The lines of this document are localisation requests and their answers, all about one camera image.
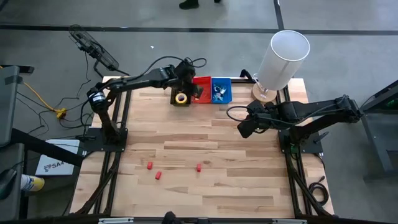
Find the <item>small objects in blue bin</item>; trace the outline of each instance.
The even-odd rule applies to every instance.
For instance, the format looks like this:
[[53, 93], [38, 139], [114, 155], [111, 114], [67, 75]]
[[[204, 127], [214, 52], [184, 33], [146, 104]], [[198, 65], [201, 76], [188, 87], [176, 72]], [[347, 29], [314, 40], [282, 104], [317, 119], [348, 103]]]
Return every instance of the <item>small objects in blue bin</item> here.
[[224, 96], [224, 94], [225, 94], [225, 92], [226, 92], [226, 89], [227, 89], [227, 87], [226, 86], [224, 86], [224, 85], [217, 85], [217, 84], [214, 84], [213, 85], [213, 89], [214, 89], [214, 92], [213, 92], [213, 100], [220, 100], [220, 101], [222, 101], [223, 100], [223, 96]]

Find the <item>person's foot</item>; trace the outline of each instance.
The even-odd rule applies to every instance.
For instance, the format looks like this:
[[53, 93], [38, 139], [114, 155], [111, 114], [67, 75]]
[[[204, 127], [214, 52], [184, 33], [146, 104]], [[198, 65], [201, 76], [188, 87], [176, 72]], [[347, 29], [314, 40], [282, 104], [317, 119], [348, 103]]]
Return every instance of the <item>person's foot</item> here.
[[180, 3], [180, 9], [196, 9], [199, 7], [198, 0], [185, 0], [185, 2]]

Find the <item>wooden tabletop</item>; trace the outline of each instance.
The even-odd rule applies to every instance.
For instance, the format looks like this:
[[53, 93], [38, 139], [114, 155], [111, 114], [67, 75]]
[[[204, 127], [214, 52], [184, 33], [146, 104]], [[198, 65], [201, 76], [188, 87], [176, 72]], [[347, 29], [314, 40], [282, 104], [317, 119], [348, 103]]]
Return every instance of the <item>wooden tabletop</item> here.
[[[277, 131], [270, 129], [243, 139], [236, 129], [238, 122], [226, 115], [228, 107], [253, 101], [251, 88], [252, 84], [233, 84], [233, 101], [228, 105], [189, 107], [170, 105], [169, 88], [134, 90], [112, 216], [162, 217], [173, 211], [178, 217], [294, 217]], [[291, 79], [289, 91], [291, 101], [308, 103], [301, 78]], [[232, 115], [243, 119], [246, 112], [238, 109]], [[95, 116], [93, 126], [100, 124]], [[97, 187], [103, 157], [103, 152], [94, 152], [83, 161], [71, 212]], [[147, 170], [148, 161], [154, 163], [152, 170]], [[202, 165], [200, 173], [195, 169], [198, 163]], [[304, 154], [303, 164], [308, 185], [325, 175], [314, 155]], [[160, 180], [155, 180], [157, 171], [162, 171]], [[104, 192], [103, 207], [108, 188]], [[297, 193], [304, 212], [302, 192]], [[322, 198], [318, 194], [315, 191], [316, 198]], [[325, 208], [333, 213], [330, 199]]]

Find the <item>concrete floor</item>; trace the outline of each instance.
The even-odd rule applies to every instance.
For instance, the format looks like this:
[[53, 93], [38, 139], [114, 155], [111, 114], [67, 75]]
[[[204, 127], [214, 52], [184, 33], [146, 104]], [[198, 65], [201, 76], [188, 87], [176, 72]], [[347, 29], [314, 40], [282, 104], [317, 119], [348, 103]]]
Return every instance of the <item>concrete floor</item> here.
[[[214, 5], [200, 0], [200, 8], [178, 9], [179, 0], [12, 0], [0, 12], [0, 24], [117, 27], [254, 28], [276, 29], [273, 0], [225, 0]], [[394, 0], [280, 0], [286, 29], [397, 30]], [[205, 57], [208, 64], [198, 75], [236, 77], [241, 69], [257, 71], [272, 34], [191, 33], [191, 32], [92, 32], [120, 63], [120, 69], [139, 74], [163, 55]], [[311, 52], [295, 77], [304, 78], [310, 101], [349, 95], [360, 105], [370, 95], [397, 79], [397, 35], [306, 35]], [[85, 81], [86, 63], [69, 39], [68, 32], [0, 31], [0, 63], [31, 65], [33, 75], [24, 76], [46, 99], [56, 105], [64, 96], [75, 96]], [[70, 108], [84, 100], [85, 92], [101, 79], [92, 70], [80, 100], [68, 100]], [[177, 63], [173, 60], [158, 65]], [[106, 75], [116, 75], [104, 71]], [[25, 87], [19, 91], [31, 98]], [[27, 101], [36, 111], [43, 109]], [[79, 110], [68, 113], [76, 119]], [[50, 131], [40, 138], [81, 134], [82, 129], [66, 130], [53, 114], [44, 114]], [[30, 131], [39, 119], [18, 103], [14, 127]], [[79, 122], [67, 123], [70, 126]], [[45, 129], [36, 131], [40, 134]], [[379, 161], [372, 152], [361, 123], [336, 124], [325, 131], [323, 140], [330, 195], [337, 215], [345, 218], [397, 222], [398, 183], [380, 181], [365, 184], [363, 176], [377, 172]], [[31, 217], [60, 215], [68, 203], [71, 187], [34, 197]]]

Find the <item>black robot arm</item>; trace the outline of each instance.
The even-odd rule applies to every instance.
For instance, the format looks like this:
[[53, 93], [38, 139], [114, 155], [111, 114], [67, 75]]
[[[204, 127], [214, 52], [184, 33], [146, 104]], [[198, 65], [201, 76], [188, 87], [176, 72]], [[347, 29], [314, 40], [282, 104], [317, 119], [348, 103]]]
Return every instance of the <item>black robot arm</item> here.
[[[191, 62], [185, 59], [177, 67], [168, 65], [162, 68], [155, 68], [145, 75], [113, 78], [105, 83], [97, 83], [95, 87], [87, 92], [87, 97], [91, 108], [101, 119], [104, 144], [114, 144], [120, 141], [119, 129], [108, 114], [109, 106], [112, 105], [120, 93], [145, 87], [163, 89], [171, 87], [178, 92], [186, 94], [187, 97], [194, 96], [199, 98], [203, 89], [192, 83], [194, 76], [195, 68]], [[107, 96], [103, 92], [104, 89], [109, 90]]]
[[[355, 123], [362, 117], [356, 102], [348, 96], [334, 100], [319, 101], [314, 103], [300, 103], [286, 101], [278, 105], [269, 102], [264, 106], [256, 100], [247, 107], [248, 115], [238, 125], [242, 137], [248, 138], [259, 130], [289, 129], [291, 143], [297, 144], [306, 140], [309, 135], [335, 123]], [[322, 116], [306, 124], [296, 126], [307, 118]]]

